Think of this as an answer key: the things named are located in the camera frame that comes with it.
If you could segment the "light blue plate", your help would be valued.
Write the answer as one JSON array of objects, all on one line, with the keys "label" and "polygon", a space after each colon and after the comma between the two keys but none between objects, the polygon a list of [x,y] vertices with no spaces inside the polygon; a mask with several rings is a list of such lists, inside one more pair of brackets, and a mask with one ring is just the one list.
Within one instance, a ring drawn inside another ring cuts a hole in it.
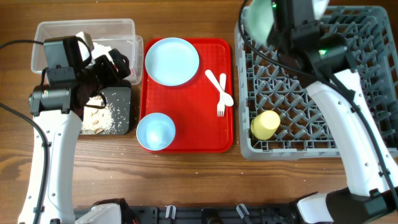
[{"label": "light blue plate", "polygon": [[148,76],[164,86],[179,86],[198,71],[198,51],[187,40],[168,37],[155,42],[147,51],[145,68]]}]

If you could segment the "light blue small bowl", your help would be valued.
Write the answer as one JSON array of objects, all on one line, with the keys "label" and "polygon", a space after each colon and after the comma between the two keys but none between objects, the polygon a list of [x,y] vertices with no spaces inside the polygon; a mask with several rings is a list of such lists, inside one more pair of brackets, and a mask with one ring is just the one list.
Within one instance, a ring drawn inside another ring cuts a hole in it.
[{"label": "light blue small bowl", "polygon": [[174,122],[163,113],[145,115],[136,128],[139,144],[150,151],[164,150],[173,142],[175,134]]}]

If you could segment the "white plastic spoon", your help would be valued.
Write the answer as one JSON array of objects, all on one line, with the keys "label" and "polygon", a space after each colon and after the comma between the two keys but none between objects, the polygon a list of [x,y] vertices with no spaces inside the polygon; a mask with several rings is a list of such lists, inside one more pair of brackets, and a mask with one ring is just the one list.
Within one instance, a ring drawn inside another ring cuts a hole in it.
[{"label": "white plastic spoon", "polygon": [[224,103],[224,105],[229,107],[233,106],[234,105],[233,97],[222,89],[221,85],[214,76],[213,72],[211,70],[205,70],[205,75],[209,79],[209,81],[212,82],[215,88],[219,91],[221,95],[221,100]]}]

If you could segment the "green bowl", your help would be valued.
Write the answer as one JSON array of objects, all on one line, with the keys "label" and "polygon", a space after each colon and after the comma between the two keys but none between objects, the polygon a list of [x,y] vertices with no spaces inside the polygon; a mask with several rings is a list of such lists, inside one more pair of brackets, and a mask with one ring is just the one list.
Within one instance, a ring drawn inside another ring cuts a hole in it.
[{"label": "green bowl", "polygon": [[244,27],[248,34],[262,45],[267,39],[274,24],[272,0],[253,0],[246,11]]}]

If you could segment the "yellow cup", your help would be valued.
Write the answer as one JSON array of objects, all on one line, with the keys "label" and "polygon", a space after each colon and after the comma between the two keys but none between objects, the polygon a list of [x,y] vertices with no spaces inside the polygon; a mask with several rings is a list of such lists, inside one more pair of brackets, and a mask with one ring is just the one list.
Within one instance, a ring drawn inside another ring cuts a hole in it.
[{"label": "yellow cup", "polygon": [[251,121],[251,132],[260,140],[268,140],[280,126],[280,116],[272,110],[267,110]]}]

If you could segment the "white tissue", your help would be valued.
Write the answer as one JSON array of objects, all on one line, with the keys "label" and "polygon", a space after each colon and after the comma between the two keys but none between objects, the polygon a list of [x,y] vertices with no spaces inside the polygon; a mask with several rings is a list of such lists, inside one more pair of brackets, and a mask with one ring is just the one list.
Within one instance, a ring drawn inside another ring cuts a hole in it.
[{"label": "white tissue", "polygon": [[110,46],[104,46],[96,42],[93,43],[93,46],[94,49],[91,51],[91,54],[95,55],[96,57],[99,55],[107,54],[110,50],[112,50]]}]

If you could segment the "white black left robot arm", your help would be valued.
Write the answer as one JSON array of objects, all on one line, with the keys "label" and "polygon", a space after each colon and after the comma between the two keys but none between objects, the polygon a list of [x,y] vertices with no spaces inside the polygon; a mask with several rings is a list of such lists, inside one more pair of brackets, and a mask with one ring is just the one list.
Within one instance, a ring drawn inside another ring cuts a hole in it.
[{"label": "white black left robot arm", "polygon": [[129,59],[117,49],[93,57],[89,34],[46,39],[41,42],[47,66],[29,96],[31,117],[6,106],[1,108],[34,128],[34,150],[29,186],[18,223],[74,223],[72,200],[75,148],[84,109],[103,89],[130,75]]}]

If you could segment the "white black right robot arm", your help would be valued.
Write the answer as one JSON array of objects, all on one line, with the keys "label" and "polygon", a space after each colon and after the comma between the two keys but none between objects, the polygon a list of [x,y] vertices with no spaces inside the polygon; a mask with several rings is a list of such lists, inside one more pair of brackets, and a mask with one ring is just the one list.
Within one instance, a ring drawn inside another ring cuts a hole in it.
[{"label": "white black right robot arm", "polygon": [[238,29],[254,52],[275,45],[274,64],[294,72],[321,111],[345,168],[347,186],[295,204],[304,223],[368,223],[397,210],[397,164],[367,106],[346,39],[323,33],[327,1],[244,1]]}]

